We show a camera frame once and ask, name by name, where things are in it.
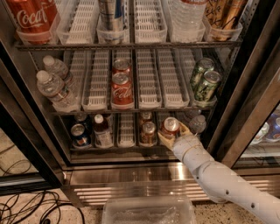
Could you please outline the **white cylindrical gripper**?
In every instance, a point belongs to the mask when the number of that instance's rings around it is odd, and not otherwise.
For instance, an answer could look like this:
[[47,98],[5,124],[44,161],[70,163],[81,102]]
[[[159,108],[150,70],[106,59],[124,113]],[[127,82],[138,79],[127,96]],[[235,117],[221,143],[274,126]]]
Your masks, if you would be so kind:
[[185,126],[179,122],[180,137],[175,140],[174,136],[164,136],[157,133],[161,143],[170,151],[173,151],[175,157],[183,163],[192,175],[198,173],[199,168],[213,161],[213,157],[204,149],[201,141]]

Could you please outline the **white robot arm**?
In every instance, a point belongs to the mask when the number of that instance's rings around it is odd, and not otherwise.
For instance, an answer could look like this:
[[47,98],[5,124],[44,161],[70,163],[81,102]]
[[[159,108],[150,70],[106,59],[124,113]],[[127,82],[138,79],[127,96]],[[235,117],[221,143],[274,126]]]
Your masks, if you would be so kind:
[[280,224],[280,199],[262,192],[226,165],[215,161],[197,134],[174,117],[167,117],[157,132],[160,141],[187,167],[208,198],[230,201],[265,224]]

